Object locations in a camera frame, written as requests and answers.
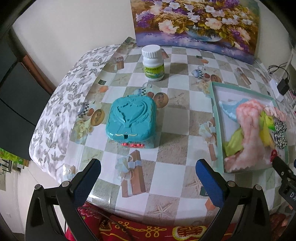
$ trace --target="pill bottle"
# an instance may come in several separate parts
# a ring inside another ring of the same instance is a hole
[[[146,77],[151,81],[159,81],[165,75],[162,51],[158,45],[147,45],[142,48],[143,67]]]

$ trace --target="painting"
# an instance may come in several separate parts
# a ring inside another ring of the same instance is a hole
[[[131,0],[131,8],[138,46],[190,47],[254,62],[254,0]]]

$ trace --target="floor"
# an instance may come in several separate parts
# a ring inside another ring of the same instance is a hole
[[[59,186],[56,180],[54,180],[49,174],[43,172],[33,161],[31,161],[29,167],[25,167],[25,169],[23,169],[18,175],[17,181],[18,203],[24,230],[31,197],[36,184],[41,184],[44,188]],[[64,229],[65,219],[61,209],[58,206],[55,206],[55,210],[61,227]]]

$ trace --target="white bottle cap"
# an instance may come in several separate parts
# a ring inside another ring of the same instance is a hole
[[[161,57],[161,48],[159,45],[147,45],[142,48],[142,55],[145,58],[159,58]]]

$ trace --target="light blue fabric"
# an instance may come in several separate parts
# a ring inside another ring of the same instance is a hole
[[[219,101],[219,106],[224,111],[224,113],[234,122],[237,121],[236,108],[242,104],[249,101],[248,99],[242,99],[241,101]]]

